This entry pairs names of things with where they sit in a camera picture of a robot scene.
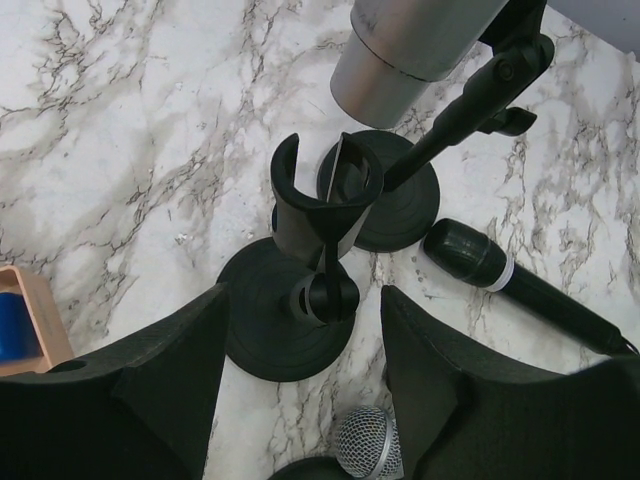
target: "handheld microphone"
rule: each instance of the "handheld microphone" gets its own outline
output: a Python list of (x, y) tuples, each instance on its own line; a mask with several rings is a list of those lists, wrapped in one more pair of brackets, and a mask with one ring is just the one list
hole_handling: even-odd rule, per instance
[(488, 236), (467, 225), (451, 219), (438, 221), (422, 248), (453, 277), (489, 292), (502, 292), (594, 352), (639, 354), (618, 327), (515, 263)]
[(342, 420), (334, 437), (340, 466), (352, 477), (394, 480), (404, 476), (395, 421), (379, 407), (361, 406)]

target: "round stand base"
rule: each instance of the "round stand base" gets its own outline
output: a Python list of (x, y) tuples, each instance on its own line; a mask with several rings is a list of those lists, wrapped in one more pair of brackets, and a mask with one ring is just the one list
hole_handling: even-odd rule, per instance
[(272, 382), (296, 382), (321, 372), (349, 342), (354, 320), (316, 327), (282, 309), (295, 284), (312, 274), (278, 250), (272, 238), (248, 245), (224, 267), (231, 301), (227, 355), (246, 372)]
[[(386, 171), (413, 144), (404, 137), (382, 130), (364, 130), (353, 136), (367, 145)], [(318, 197), (326, 200), (331, 180), (334, 146), (320, 165), (317, 179)], [(349, 175), (345, 185), (339, 185), (343, 195), (355, 193), (358, 176)], [(371, 207), (356, 246), (369, 252), (395, 252), (420, 241), (433, 225), (440, 207), (440, 186), (430, 163), (393, 192), (383, 192)]]
[(353, 480), (335, 458), (305, 458), (287, 465), (269, 480)]

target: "white marble table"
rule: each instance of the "white marble table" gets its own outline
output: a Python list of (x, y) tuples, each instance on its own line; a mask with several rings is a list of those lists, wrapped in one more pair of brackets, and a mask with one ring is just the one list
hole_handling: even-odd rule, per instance
[[(0, 3), (0, 261), (51, 278), (76, 354), (134, 332), (215, 283), (269, 233), (271, 153), (301, 136), (299, 188), (341, 131), (329, 78), (350, 31), (342, 0), (6, 0)], [(516, 139), (476, 134), (438, 157), (441, 216), (517, 260), (640, 344), (640, 66), (552, 10), (550, 69), (517, 102)], [(398, 132), (416, 140), (489, 58), (475, 48)], [(363, 302), (351, 343), (298, 384), (227, 361), (206, 479), (263, 480), (326, 450), (332, 420), (388, 403), (380, 287), (524, 362), (599, 361), (417, 246), (344, 261)]]

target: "microphone grille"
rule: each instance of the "microphone grille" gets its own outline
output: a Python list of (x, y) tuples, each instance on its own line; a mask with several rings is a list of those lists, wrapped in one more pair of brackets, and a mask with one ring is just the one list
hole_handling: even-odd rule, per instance
[[(388, 423), (392, 435), (385, 459), (381, 457)], [(379, 461), (384, 462), (379, 479), (395, 478), (402, 467), (396, 424), (381, 408), (362, 406), (348, 413), (338, 426), (334, 443), (338, 462), (354, 478), (369, 477)]]

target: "black microphone stand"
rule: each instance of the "black microphone stand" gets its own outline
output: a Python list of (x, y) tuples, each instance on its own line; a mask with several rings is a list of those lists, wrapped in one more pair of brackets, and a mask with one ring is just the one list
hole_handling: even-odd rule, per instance
[[(521, 108), (507, 108), (544, 73), (555, 48), (540, 33), (546, 0), (511, 0), (487, 28), (480, 41), (493, 49), (493, 58), (464, 86), (463, 93), (434, 120), (418, 143), (391, 132), (365, 130), (353, 134), (378, 157), (384, 192), (371, 209), (355, 245), (371, 252), (393, 252), (422, 239), (440, 206), (438, 178), (430, 162), (447, 147), (458, 145), (476, 131), (517, 136), (537, 118)], [(327, 198), (331, 159), (323, 160), (317, 178), (319, 198)], [(355, 176), (337, 188), (348, 194)]]
[(274, 382), (311, 377), (342, 353), (360, 294), (338, 259), (353, 246), (383, 171), (375, 155), (343, 134), (331, 171), (334, 185), (357, 172), (350, 195), (330, 188), (326, 201), (294, 187), (298, 136), (276, 149), (271, 184), (273, 238), (240, 250), (218, 282), (231, 302), (227, 355), (246, 372)]

